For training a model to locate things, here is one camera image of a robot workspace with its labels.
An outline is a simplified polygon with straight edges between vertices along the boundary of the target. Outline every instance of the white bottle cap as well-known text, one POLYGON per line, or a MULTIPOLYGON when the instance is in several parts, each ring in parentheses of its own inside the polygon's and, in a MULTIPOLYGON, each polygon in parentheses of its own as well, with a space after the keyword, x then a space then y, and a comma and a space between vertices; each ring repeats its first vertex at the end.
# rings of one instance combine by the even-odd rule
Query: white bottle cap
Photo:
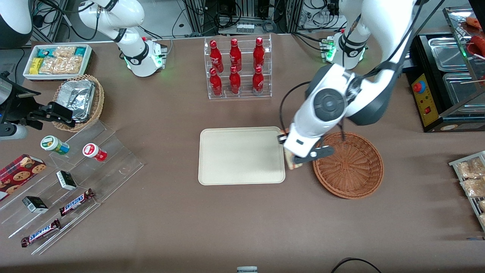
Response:
POLYGON ((46 136, 40 141, 40 147, 46 151, 52 151, 59 145, 59 139, 55 136, 46 136))
POLYGON ((87 157, 95 157, 99 152, 99 147, 94 143, 88 143, 82 149, 82 154, 87 157))

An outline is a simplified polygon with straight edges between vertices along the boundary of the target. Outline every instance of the white tray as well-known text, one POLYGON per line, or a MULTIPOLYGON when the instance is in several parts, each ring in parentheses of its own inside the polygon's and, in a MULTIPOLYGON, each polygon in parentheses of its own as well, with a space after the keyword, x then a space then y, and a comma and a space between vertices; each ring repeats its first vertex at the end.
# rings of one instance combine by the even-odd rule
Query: white tray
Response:
POLYGON ((271 184, 285 180, 278 127, 206 129, 200 133, 202 185, 271 184))
POLYGON ((29 56, 29 60, 27 61, 27 65, 24 68, 24 77, 26 79, 29 79, 31 81, 62 81, 66 79, 71 79, 76 76, 81 76, 84 75, 86 72, 86 69, 88 67, 89 63, 89 58, 91 57, 91 47, 87 44, 50 44, 50 45, 39 45, 39 46, 34 46, 32 48, 31 55, 29 56), (37 53, 41 49, 51 49, 55 48, 58 46, 72 46, 72 47, 86 47, 86 51, 84 52, 84 56, 82 57, 82 63, 81 63, 81 68, 79 69, 79 73, 77 74, 30 74, 30 66, 32 65, 32 60, 37 57, 37 53))

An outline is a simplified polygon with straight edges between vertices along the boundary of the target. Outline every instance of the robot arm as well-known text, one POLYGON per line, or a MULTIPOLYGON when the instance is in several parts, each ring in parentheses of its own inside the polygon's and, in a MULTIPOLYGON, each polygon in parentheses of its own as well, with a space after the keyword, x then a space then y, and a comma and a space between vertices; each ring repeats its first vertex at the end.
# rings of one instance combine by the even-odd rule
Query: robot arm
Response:
POLYGON ((416 0, 361 0, 356 29, 368 29, 382 49, 382 63, 374 82, 338 64, 322 67, 306 91, 306 100, 296 112, 284 147, 303 163, 329 155, 328 147, 315 143, 343 118, 357 125, 377 122, 384 114, 400 73, 404 52, 409 48, 413 6, 416 0), (393 52, 404 42, 394 55, 393 52))

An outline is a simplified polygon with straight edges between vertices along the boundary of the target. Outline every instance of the red and white bottle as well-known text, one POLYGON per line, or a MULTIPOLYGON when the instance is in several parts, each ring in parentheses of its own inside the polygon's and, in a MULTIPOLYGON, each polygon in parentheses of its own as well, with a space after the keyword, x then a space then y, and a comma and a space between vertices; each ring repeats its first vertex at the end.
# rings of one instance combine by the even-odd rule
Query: red and white bottle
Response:
POLYGON ((215 68, 210 68, 210 88, 212 89, 212 93, 216 97, 222 96, 222 81, 219 75, 217 75, 217 71, 215 68))
POLYGON ((231 82, 231 92, 234 95, 239 95, 241 92, 241 76, 239 76, 236 66, 231 66, 231 75, 229 76, 231 82))
POLYGON ((238 46, 238 40, 233 38, 231 39, 231 51, 229 52, 229 56, 231 58, 231 66, 236 66, 238 71, 241 71, 243 68, 243 60, 241 57, 241 50, 238 46))
POLYGON ((256 96, 260 96, 263 92, 263 85, 264 85, 264 76, 261 73, 263 68, 261 66, 257 66, 255 69, 256 73, 253 75, 253 93, 256 96))
POLYGON ((254 69, 256 69, 258 66, 264 66, 263 38, 261 37, 256 38, 256 47, 254 47, 253 51, 253 60, 254 69))
POLYGON ((222 55, 217 48, 217 42, 212 40, 209 42, 210 45, 210 62, 212 67, 217 70, 217 73, 222 73, 224 71, 224 65, 222 64, 222 55))

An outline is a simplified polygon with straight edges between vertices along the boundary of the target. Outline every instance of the table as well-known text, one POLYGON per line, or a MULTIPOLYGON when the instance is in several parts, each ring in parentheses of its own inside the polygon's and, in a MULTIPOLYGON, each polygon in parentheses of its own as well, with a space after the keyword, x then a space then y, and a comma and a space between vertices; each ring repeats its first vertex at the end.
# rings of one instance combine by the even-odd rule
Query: table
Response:
MULTIPOLYGON (((484 132, 422 133, 405 76, 376 124, 345 130, 368 138, 385 164, 382 185, 362 200, 329 193, 311 164, 286 172, 281 184, 208 187, 197 180, 199 134, 206 128, 278 126, 278 107, 293 86, 310 80, 320 55, 291 35, 273 38, 273 97, 209 101, 203 39, 174 42, 167 68, 135 77, 114 43, 93 43, 90 74, 104 87, 101 120, 146 165, 100 209, 41 256, 23 251, 0 230, 0 271, 10 272, 330 272, 345 257, 383 272, 476 272, 485 242, 448 162, 484 150, 484 132)), ((374 40, 356 71, 380 59, 374 40)), ((24 86, 52 99, 59 82, 24 86)), ((304 88, 285 102, 289 124, 304 88)), ((0 166, 21 153, 46 157, 39 140, 67 139, 45 123, 26 139, 0 143, 0 166)), ((350 262, 344 268, 372 272, 350 262)))

